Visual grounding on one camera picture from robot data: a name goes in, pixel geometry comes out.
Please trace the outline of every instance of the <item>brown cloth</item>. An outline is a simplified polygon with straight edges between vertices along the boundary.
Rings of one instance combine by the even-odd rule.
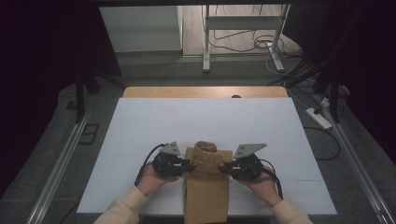
[[[196,167],[185,176],[184,223],[226,222],[230,177],[218,167],[231,161],[233,152],[217,150],[215,144],[201,141],[187,148],[186,159]]]

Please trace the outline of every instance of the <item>sleeve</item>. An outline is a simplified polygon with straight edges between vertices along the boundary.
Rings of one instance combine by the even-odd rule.
[[[312,224],[309,217],[297,210],[290,200],[282,202],[271,208],[279,224]]]
[[[134,187],[127,195],[115,199],[94,224],[135,224],[139,222],[139,213],[148,199]]]

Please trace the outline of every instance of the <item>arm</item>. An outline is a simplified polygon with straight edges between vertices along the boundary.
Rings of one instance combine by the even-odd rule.
[[[147,196],[162,185],[178,180],[178,177],[160,177],[148,164],[139,184],[124,197],[115,199],[94,224],[135,224],[139,222],[139,213],[148,202]]]
[[[274,180],[266,173],[254,182],[238,180],[239,183],[250,188],[253,193],[270,206],[271,211],[280,224],[309,224],[309,217],[298,211],[290,200],[282,200],[277,194]]]

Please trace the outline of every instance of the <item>hand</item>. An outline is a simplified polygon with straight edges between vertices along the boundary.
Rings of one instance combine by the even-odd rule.
[[[273,170],[267,166],[264,166],[264,168],[273,172]],[[274,207],[282,201],[282,198],[277,194],[274,179],[264,172],[262,172],[255,181],[236,181],[250,188],[258,198],[263,200],[270,207]]]
[[[154,171],[154,167],[152,166],[152,164],[149,162],[146,165],[143,175],[140,178],[140,181],[136,187],[145,196],[148,196],[149,194],[154,193],[155,191],[160,189],[164,184],[169,182],[174,182],[177,180],[178,180],[178,176],[171,176],[171,177],[159,176]]]

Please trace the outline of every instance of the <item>white power strip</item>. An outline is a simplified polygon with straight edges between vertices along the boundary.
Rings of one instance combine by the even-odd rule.
[[[314,111],[315,109],[312,107],[305,110],[305,112],[309,115],[309,117],[311,117],[314,121],[316,121],[317,124],[320,125],[320,127],[322,127],[322,129],[324,130],[330,129],[332,125],[329,123],[329,121],[323,118],[320,114],[315,114]]]

